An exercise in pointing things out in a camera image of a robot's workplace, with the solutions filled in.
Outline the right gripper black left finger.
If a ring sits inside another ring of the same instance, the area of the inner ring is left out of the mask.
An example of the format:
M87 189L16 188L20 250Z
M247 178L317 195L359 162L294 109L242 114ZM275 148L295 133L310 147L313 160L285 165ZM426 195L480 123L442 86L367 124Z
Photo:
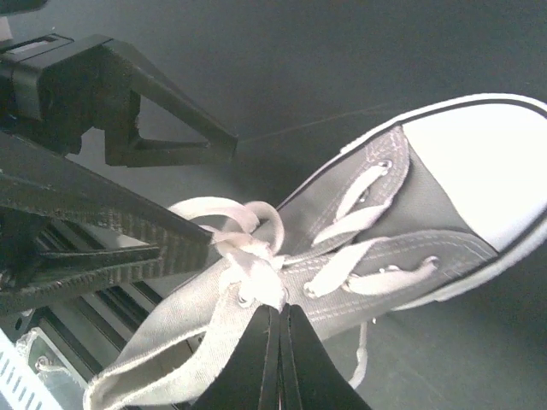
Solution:
M279 312L259 307L220 375L191 407L278 409L279 330Z

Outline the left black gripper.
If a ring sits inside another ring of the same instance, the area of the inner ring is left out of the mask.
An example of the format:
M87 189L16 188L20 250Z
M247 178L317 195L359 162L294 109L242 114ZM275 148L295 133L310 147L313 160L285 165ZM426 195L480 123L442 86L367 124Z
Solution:
M145 97L205 138L142 138ZM91 128L104 130L110 166L167 167L222 163L237 138L199 108L129 43L102 35L73 40L48 34L1 43L1 130L59 154L77 154Z

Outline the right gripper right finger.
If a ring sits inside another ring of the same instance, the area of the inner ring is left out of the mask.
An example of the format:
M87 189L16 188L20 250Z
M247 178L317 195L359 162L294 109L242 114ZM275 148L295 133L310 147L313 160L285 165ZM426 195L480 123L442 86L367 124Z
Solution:
M279 407L302 410L370 410L332 363L301 307L280 316Z

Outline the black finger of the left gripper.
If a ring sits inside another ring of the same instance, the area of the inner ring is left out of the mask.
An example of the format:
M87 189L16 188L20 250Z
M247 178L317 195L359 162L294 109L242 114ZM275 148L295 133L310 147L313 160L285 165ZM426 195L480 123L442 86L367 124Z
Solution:
M114 250L46 251L53 221L138 239ZM173 212L20 136L1 135L1 314L112 285L196 271L210 234Z

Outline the grey sneaker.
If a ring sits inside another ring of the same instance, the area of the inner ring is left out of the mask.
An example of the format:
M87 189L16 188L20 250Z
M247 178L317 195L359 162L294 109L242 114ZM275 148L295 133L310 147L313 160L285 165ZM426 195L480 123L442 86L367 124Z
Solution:
M546 239L546 105L484 93L400 114L343 147L278 207L202 196L171 211L224 217L218 260L175 289L86 409L193 401L220 376L262 305L303 309L320 340L357 328L365 378L369 322L459 296Z

